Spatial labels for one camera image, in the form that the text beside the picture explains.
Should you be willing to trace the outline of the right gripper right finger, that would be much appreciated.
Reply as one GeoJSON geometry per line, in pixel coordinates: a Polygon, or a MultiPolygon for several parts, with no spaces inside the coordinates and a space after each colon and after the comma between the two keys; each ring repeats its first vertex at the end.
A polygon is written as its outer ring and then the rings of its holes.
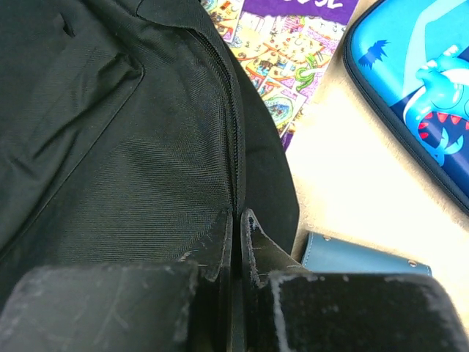
{"type": "Polygon", "coordinates": [[[466,351],[448,294],[418,274],[315,274],[240,221],[248,351],[466,351]]]}

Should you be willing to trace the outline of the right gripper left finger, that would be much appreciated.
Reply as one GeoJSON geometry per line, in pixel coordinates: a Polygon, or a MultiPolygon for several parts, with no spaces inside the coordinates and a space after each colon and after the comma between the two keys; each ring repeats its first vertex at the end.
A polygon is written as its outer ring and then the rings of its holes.
{"type": "Polygon", "coordinates": [[[225,351],[233,217],[164,263],[45,265],[1,312],[3,351],[225,351]]]}

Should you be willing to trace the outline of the black backpack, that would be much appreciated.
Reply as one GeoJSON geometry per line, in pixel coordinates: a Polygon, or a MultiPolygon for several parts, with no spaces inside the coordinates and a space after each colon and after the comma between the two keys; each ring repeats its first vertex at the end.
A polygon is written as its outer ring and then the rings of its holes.
{"type": "Polygon", "coordinates": [[[43,265],[160,262],[299,206],[265,104],[199,1],[1,3],[1,299],[43,265]]]}

